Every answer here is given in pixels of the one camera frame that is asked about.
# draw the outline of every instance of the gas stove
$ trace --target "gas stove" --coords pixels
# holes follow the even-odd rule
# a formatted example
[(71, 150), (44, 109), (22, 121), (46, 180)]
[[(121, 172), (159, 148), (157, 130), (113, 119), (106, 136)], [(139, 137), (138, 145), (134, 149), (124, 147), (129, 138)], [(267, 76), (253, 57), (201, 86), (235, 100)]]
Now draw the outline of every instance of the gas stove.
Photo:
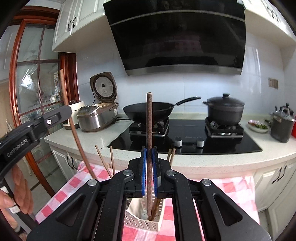
[[(113, 149), (141, 151), (146, 146), (146, 126), (131, 124), (111, 145)], [(159, 153), (176, 148), (176, 154), (218, 155), (260, 152), (262, 149), (240, 125), (217, 126), (210, 120), (168, 120), (154, 125), (153, 146)]]
[[(165, 137), (168, 133), (168, 127), (169, 127), (169, 118), (166, 120), (162, 120), (160, 122), (157, 122), (152, 127), (152, 136), (154, 137)], [(132, 123), (128, 129), (129, 134), (131, 136), (146, 136), (146, 125), (142, 123)]]
[(244, 129), (239, 125), (224, 126), (210, 120), (205, 119), (205, 129), (207, 135), (211, 138), (243, 138)]

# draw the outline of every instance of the rice cooker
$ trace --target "rice cooker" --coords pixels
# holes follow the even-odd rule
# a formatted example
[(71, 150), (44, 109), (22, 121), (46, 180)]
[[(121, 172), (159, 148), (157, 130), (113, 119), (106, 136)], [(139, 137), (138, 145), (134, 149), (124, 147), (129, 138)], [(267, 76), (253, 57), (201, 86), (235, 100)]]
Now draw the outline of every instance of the rice cooker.
[[(77, 113), (81, 107), (83, 107), (85, 104), (83, 101), (75, 102), (75, 101), (70, 101), (69, 106), (71, 107), (72, 110), (72, 120), (75, 126), (75, 129), (79, 128), (78, 124), (78, 119), (77, 119)], [(70, 127), (70, 122), (69, 120), (63, 121), (63, 126), (65, 127), (66, 130), (71, 130)]]
[(116, 121), (118, 103), (114, 101), (117, 87), (111, 72), (91, 77), (90, 84), (94, 96), (101, 103), (81, 107), (77, 119), (83, 131), (96, 132)]

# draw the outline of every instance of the electrical outlet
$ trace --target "electrical outlet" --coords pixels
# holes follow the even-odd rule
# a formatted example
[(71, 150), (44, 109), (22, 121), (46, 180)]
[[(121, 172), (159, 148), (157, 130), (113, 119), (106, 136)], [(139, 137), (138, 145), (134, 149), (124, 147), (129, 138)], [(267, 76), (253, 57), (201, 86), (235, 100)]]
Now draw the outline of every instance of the electrical outlet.
[(268, 86), (278, 90), (279, 89), (279, 81), (276, 79), (268, 78)]

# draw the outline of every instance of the blue gripper pad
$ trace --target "blue gripper pad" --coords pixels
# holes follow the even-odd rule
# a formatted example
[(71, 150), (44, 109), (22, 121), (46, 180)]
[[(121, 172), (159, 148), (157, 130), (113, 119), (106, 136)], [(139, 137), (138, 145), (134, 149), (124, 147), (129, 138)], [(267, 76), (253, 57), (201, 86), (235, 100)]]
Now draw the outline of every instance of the blue gripper pad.
[(156, 173), (156, 162), (155, 162), (154, 148), (152, 149), (152, 168), (153, 168), (154, 196), (157, 197), (157, 173)]
[(142, 168), (142, 196), (145, 196), (146, 191), (146, 160), (147, 158), (147, 149), (144, 148), (144, 155), (143, 155), (143, 168)]

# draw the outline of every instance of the human hand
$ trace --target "human hand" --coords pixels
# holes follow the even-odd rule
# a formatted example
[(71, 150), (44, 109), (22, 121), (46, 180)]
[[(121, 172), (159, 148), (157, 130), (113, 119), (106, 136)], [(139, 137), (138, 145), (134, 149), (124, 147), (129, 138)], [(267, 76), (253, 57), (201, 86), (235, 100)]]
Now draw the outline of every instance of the human hand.
[[(12, 168), (12, 178), (15, 183), (14, 198), (15, 202), (19, 205), (20, 210), (24, 214), (31, 214), (33, 212), (33, 198), (32, 193), (28, 187), (27, 180), (24, 179), (22, 171), (17, 165)], [(12, 228), (17, 227), (17, 222), (14, 218), (5, 210), (5, 208), (12, 207), (14, 205), (13, 199), (11, 199), (5, 192), (0, 190), (0, 209), (11, 225)]]

